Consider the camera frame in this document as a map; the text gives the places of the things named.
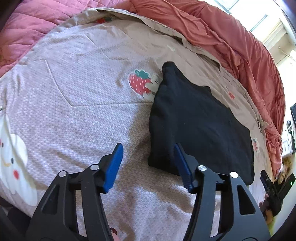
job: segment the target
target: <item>bed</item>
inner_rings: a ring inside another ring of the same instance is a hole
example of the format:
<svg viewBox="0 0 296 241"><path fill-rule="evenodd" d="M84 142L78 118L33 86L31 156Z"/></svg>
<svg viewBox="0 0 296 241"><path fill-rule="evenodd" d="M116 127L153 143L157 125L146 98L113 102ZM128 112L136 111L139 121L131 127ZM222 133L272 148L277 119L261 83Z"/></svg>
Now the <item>bed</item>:
<svg viewBox="0 0 296 241"><path fill-rule="evenodd" d="M102 197L109 225L119 231L122 240L181 240L195 197L182 187L180 177L147 165L153 96L136 93L129 83L136 71L141 70L148 73L151 82L155 78L161 80L161 66L174 60L193 84L209 86L213 96L229 107L237 120L250 130L255 171L250 191L258 203L262 201L264 188L260 172L265 169L272 177L279 168L276 154L280 152L280 141L276 139L274 122L282 128L280 120L284 111L281 81L263 45L253 38L254 50L251 47L234 50L234 43L225 36L222 39L222 33L215 34L205 28L211 26L206 17L195 16L198 8L218 11L204 2L195 2L196 12L190 12L192 2L180 5L177 2L132 1L124 3L125 7L121 5L128 11L91 8L69 18L85 6L98 6L97 2L92 3L94 5L85 4L76 12L68 13L60 22L55 19L59 23L57 27L55 24L48 27L43 38L38 36L27 45L22 43L25 50L19 50L10 62L3 50L9 54L16 52L5 48L10 45L8 42L1 43L0 125L4 145L0 195L32 216L38 201L60 170L81 171L97 163L121 142L125 148L122 165L114 188ZM12 15L4 27L1 41L7 41L16 17ZM239 25L233 19L229 21ZM197 36L212 42L207 45ZM230 56L221 54L231 49ZM279 103L273 101L274 106L270 109L276 111L268 112L268 100L257 89L256 80L259 81L261 72L252 67L255 66L254 56L242 57L244 51L250 50L257 51L258 55L261 53L261 69L264 65L269 66L264 75L267 81L274 82L273 97L279 99ZM213 234L217 232L219 217L219 194L216 196ZM79 193L77 197L78 223L84 234Z"/></svg>

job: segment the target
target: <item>pink quilt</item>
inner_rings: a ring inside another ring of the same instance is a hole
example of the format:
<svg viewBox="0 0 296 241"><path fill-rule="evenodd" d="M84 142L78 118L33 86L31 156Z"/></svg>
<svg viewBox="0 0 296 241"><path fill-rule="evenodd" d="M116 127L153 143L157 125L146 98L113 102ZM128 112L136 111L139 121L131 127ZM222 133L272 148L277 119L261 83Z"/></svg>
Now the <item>pink quilt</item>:
<svg viewBox="0 0 296 241"><path fill-rule="evenodd" d="M182 33L214 55L248 91L264 121L273 174L281 166L285 97L276 65L234 17L195 0L24 0L0 33L0 77L56 25L88 7L116 7Z"/></svg>

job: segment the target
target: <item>red blanket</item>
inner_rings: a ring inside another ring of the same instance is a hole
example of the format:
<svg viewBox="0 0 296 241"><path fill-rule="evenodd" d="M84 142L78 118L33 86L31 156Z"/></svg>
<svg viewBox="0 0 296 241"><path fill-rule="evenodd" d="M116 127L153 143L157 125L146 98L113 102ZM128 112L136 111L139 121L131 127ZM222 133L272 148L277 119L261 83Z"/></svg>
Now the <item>red blanket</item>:
<svg viewBox="0 0 296 241"><path fill-rule="evenodd" d="M246 88L263 120L273 174L281 167L284 88L276 65L264 47L241 23L204 1L130 0L129 11L182 33L214 55Z"/></svg>

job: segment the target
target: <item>blue gripper pad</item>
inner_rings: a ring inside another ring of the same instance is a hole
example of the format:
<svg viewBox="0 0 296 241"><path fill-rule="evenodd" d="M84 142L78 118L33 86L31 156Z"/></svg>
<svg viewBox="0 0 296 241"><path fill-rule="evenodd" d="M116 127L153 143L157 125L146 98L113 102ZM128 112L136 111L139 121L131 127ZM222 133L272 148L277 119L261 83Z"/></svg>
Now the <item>blue gripper pad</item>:
<svg viewBox="0 0 296 241"><path fill-rule="evenodd" d="M180 144L174 146L174 160L182 178L184 187L191 192L193 189L194 175L186 162L186 154Z"/></svg>
<svg viewBox="0 0 296 241"><path fill-rule="evenodd" d="M113 187L119 166L121 164L123 158L123 146L121 143L117 143L115 149L113 150L112 154L107 155L108 166L105 170L105 182L103 185L104 192L108 192L109 189Z"/></svg>

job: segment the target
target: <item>cartoon face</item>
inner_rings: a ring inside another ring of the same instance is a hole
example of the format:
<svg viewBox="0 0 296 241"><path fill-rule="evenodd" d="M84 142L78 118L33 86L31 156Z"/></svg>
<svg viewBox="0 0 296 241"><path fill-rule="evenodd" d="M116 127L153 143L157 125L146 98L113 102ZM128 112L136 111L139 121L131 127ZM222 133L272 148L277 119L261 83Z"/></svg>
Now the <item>cartoon face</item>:
<svg viewBox="0 0 296 241"><path fill-rule="evenodd" d="M33 179L26 170L28 161L24 141L10 134L9 119L6 114L0 118L0 179L12 194L17 192L23 201L37 205L37 191Z"/></svg>

